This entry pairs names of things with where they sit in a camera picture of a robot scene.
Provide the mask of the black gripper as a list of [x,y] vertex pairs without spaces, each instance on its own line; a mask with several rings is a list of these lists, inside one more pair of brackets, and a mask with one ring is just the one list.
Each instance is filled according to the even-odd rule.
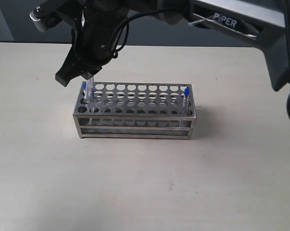
[[110,61],[112,35],[126,19],[128,8],[122,4],[86,4],[74,23],[72,49],[69,50],[55,80],[66,87],[78,76],[94,77]]

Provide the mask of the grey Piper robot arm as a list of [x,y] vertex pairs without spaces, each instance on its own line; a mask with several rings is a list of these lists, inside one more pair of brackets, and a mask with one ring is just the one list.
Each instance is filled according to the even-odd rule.
[[[264,54],[272,88],[290,84],[290,0],[87,0],[74,21],[72,47],[55,79],[89,79],[116,58],[121,32],[151,16],[217,30]],[[290,94],[287,99],[290,120]]]

